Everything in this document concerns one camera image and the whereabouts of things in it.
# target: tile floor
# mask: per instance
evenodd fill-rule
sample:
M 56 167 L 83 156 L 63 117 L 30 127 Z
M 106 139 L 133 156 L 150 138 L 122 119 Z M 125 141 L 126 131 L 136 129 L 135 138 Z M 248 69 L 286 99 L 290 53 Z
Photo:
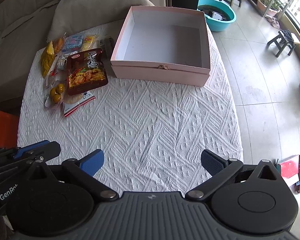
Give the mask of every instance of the tile floor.
M 266 46 L 277 35 L 244 0 L 232 7 L 237 15 L 223 32 L 213 33 L 231 85 L 241 131 L 244 162 L 286 159 L 300 154 L 300 61 L 289 49 L 276 58 L 276 46 Z M 291 232 L 300 239 L 298 217 Z

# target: black gripper pad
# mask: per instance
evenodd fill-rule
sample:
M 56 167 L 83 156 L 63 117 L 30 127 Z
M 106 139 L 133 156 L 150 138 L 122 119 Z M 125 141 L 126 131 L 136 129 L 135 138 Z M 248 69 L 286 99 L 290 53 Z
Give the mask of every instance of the black gripper pad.
M 204 150 L 201 154 L 201 165 L 211 176 L 214 176 L 228 166 L 228 161 L 209 150 Z

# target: pink cardboard box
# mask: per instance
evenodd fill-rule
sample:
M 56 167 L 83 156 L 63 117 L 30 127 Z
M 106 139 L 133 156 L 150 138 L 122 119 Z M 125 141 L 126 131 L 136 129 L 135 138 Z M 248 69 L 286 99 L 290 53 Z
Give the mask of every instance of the pink cardboard box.
M 111 64 L 117 78 L 204 86 L 210 73 L 210 49 L 203 12 L 132 6 Z

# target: blue gripper pad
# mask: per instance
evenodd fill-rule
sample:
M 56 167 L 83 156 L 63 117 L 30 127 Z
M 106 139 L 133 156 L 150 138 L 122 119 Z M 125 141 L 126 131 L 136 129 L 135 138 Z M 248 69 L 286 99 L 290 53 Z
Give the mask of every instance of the blue gripper pad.
M 28 145 L 26 147 L 23 147 L 21 149 L 19 149 L 16 153 L 16 155 L 13 157 L 14 159 L 18 159 L 20 157 L 22 157 L 22 155 L 25 153 L 25 152 L 28 152 L 30 150 L 33 150 L 33 149 L 36 149 L 42 145 L 45 145 L 47 143 L 50 143 L 48 140 L 44 140 L 44 141 L 41 141 L 41 142 L 38 142 L 38 143 L 34 143 L 34 144 L 31 144 L 31 145 Z
M 229 163 L 227 160 L 206 149 L 201 154 L 201 165 L 211 176 L 214 176 L 228 166 Z
M 94 174 L 101 169 L 103 163 L 105 161 L 105 156 L 103 151 L 97 149 L 92 153 L 89 153 L 87 156 L 83 157 L 79 160 L 79 167 L 84 172 L 88 173 L 90 176 L 94 176 Z

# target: potted plant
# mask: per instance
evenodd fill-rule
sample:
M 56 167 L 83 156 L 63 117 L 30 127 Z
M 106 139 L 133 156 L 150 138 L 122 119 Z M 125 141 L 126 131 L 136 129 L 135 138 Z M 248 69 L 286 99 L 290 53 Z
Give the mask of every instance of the potted plant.
M 264 12 L 269 5 L 270 0 L 258 0 L 257 6 L 260 11 Z M 279 11 L 280 11 L 280 6 L 282 3 L 279 0 L 274 0 L 271 8 L 268 11 L 268 15 L 270 16 L 275 16 Z

